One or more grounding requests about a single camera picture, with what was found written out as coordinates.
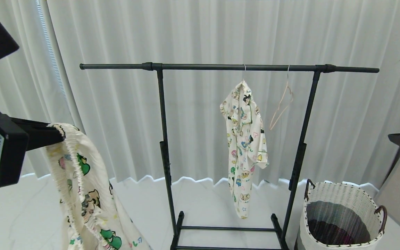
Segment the basket handle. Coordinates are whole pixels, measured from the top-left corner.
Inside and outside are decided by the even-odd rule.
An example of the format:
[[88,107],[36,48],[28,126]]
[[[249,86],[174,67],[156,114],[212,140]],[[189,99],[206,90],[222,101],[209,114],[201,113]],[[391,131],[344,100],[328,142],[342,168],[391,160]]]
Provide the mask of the basket handle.
[[385,230],[385,224],[387,223],[387,217],[388,217],[388,215],[387,215],[387,209],[385,208],[385,206],[380,205],[380,206],[376,209],[376,211],[374,211],[374,213],[377,214],[377,213],[381,212],[381,210],[384,211],[384,220],[382,221],[382,226],[381,226],[381,228],[379,229],[379,233],[382,232],[382,234],[384,234],[384,233],[385,233],[385,231],[384,231],[384,230]]
[[311,179],[307,180],[307,186],[305,187],[305,199],[307,201],[310,200],[310,198],[308,197],[308,187],[310,186],[310,184],[312,185],[313,188],[316,188],[316,185],[314,185],[314,183],[311,181]]

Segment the white floor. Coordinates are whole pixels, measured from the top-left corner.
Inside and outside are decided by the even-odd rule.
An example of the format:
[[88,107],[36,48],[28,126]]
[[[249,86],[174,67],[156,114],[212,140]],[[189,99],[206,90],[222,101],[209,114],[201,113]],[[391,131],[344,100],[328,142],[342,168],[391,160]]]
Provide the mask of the white floor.
[[[145,178],[136,183],[111,181],[140,231],[155,250],[168,250],[172,241],[165,181]],[[272,228],[276,213],[283,225],[289,192],[263,182],[253,187],[249,219],[235,215],[226,182],[213,186],[210,180],[182,179],[173,185],[176,217],[185,213],[184,225],[246,226]],[[287,241],[293,249],[303,202],[303,183],[298,189]],[[58,250],[62,215],[58,194],[50,177],[27,176],[17,185],[0,189],[0,250]],[[179,245],[205,247],[279,248],[274,233],[232,231],[183,231]],[[400,250],[400,227],[389,218],[378,250]]]

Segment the laundry basket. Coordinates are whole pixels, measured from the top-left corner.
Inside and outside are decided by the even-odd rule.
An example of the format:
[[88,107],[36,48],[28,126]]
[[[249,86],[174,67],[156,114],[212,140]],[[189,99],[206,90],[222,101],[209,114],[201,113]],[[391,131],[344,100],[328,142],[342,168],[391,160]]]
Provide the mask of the laundry basket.
[[306,250],[373,250],[384,234],[387,209],[361,188],[308,180],[300,221]]

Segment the garment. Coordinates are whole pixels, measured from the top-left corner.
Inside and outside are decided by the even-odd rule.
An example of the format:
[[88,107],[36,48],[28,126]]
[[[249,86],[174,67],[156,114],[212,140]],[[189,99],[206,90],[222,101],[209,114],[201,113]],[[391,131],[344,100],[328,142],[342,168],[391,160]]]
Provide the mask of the garment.
[[240,82],[220,104],[226,120],[229,147],[228,184],[235,210],[241,219],[249,214],[252,174],[258,165],[268,165],[265,132],[259,107],[252,99],[251,89]]
[[49,126],[64,141],[46,147],[65,214],[63,250],[151,250],[109,182],[100,153],[78,128]]

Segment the hanging shirt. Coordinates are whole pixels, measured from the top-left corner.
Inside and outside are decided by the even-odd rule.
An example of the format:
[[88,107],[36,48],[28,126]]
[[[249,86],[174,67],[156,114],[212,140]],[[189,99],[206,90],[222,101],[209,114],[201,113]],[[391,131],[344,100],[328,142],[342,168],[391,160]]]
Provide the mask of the hanging shirt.
[[251,200],[252,174],[268,165],[265,132],[259,107],[245,81],[238,84],[220,105],[226,120],[229,148],[228,184],[238,216],[246,219]]
[[64,141],[46,147],[65,214],[63,250],[151,250],[119,201],[100,153],[78,128],[49,125]]

